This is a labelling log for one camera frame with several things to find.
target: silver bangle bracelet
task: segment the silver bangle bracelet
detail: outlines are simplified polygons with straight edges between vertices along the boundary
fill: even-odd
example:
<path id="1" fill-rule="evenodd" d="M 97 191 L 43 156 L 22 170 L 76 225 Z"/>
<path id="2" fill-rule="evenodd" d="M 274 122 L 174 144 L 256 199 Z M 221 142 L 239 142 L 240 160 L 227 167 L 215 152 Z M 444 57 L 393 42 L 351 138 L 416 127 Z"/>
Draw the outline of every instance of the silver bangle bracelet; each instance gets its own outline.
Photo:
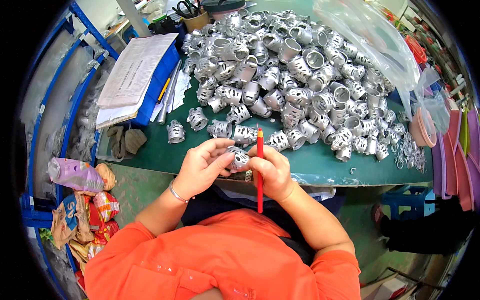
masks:
<path id="1" fill-rule="evenodd" d="M 185 202 L 185 203 L 188 203 L 189 200 L 185 200 L 183 199 L 182 197 L 180 197 L 177 192 L 175 192 L 175 190 L 173 189 L 172 187 L 172 182 L 174 181 L 175 179 L 172 179 L 172 181 L 170 181 L 170 184 L 168 185 L 168 188 L 170 189 L 170 192 L 172 193 L 172 195 L 177 198 L 178 200 L 182 201 L 182 202 Z"/>

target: red pencil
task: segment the red pencil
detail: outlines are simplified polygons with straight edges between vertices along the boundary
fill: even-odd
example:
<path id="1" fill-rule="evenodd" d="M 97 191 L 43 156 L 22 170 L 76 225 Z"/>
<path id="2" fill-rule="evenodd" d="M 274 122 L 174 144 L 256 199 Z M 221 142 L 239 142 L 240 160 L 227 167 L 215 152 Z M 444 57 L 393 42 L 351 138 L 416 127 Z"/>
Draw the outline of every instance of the red pencil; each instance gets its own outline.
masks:
<path id="1" fill-rule="evenodd" d="M 264 132 L 262 128 L 258 129 L 257 134 L 257 157 L 264 157 Z M 259 214 L 264 211 L 264 179 L 260 172 L 257 172 L 257 211 Z"/>

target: scissors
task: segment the scissors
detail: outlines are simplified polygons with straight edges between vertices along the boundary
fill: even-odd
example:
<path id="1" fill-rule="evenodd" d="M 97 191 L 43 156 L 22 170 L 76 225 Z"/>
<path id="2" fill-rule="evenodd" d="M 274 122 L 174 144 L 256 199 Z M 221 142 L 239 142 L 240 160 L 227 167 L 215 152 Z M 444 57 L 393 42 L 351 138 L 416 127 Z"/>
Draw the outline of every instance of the scissors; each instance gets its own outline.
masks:
<path id="1" fill-rule="evenodd" d="M 196 0 L 196 1 L 197 1 L 198 6 L 195 6 L 195 5 L 191 4 L 190 1 L 179 1 L 177 3 L 177 8 L 172 7 L 172 9 L 180 17 L 184 17 L 186 19 L 191 19 L 191 18 L 194 18 L 194 17 L 202 14 L 202 12 L 200 11 L 200 2 L 199 2 L 199 0 Z M 180 4 L 183 4 L 187 8 L 188 12 L 183 12 L 180 9 Z"/>

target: green floor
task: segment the green floor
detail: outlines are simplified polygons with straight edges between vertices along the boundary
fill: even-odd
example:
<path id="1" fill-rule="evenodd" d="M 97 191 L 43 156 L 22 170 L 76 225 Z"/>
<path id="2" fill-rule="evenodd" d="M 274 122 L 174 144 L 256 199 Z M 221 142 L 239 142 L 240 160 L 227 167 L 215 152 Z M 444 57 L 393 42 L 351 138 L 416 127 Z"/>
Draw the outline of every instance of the green floor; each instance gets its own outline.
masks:
<path id="1" fill-rule="evenodd" d="M 117 184 L 112 194 L 120 203 L 120 213 L 115 216 L 120 228 L 132 222 L 135 215 L 151 203 L 167 187 L 173 175 L 121 165 L 108 164 L 116 175 Z M 380 195 L 392 186 L 349 188 L 347 200 L 337 214 L 338 219 L 355 244 L 361 269 L 360 282 L 376 279 L 390 266 L 408 272 L 418 264 L 418 255 L 389 252 L 373 226 L 370 211 Z"/>

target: green workbench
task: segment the green workbench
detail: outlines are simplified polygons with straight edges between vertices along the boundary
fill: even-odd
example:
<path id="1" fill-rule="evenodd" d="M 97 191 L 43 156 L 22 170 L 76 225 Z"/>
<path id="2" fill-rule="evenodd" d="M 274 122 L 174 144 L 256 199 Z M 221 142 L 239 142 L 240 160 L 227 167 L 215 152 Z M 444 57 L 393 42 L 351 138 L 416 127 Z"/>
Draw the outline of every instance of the green workbench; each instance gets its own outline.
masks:
<path id="1" fill-rule="evenodd" d="M 154 121 L 147 127 L 142 128 L 148 138 L 145 145 L 138 150 L 133 158 L 112 163 L 165 173 L 177 174 L 179 172 L 187 150 L 211 138 L 206 127 L 199 132 L 194 132 L 186 121 L 189 109 L 199 106 L 196 97 L 198 82 L 194 78 L 190 82 L 192 87 L 185 92 L 184 104 L 167 115 L 167 123 L 159 125 Z M 395 112 L 403 110 L 402 106 L 390 100 L 388 100 L 388 107 Z M 210 120 L 209 124 L 213 119 L 225 120 L 229 110 L 230 106 L 215 114 L 210 106 L 203 108 L 205 116 Z M 270 119 L 254 115 L 253 118 L 244 121 L 242 125 L 256 127 L 258 123 L 262 127 L 266 138 L 273 132 L 282 129 L 280 115 L 274 112 L 272 118 L 276 119 L 274 123 L 271 123 Z M 168 143 L 167 124 L 170 124 L 173 119 L 179 121 L 186 131 L 185 141 L 182 143 Z M 379 162 L 375 155 L 367 156 L 353 151 L 351 159 L 342 162 L 335 158 L 334 151 L 331 151 L 330 146 L 324 144 L 322 140 L 315 144 L 306 142 L 297 151 L 290 149 L 282 151 L 282 154 L 290 161 L 292 178 L 300 184 L 355 187 L 430 182 L 433 180 L 430 148 L 425 148 L 425 156 L 427 157 L 425 174 L 421 174 L 415 168 L 407 169 L 406 166 L 403 169 L 398 169 L 394 163 L 394 154 L 390 151 L 390 147 L 389 153 L 390 155 L 387 158 Z M 351 168 L 357 168 L 353 174 L 350 173 Z M 228 179 L 245 180 L 245 172 L 233 174 Z"/>

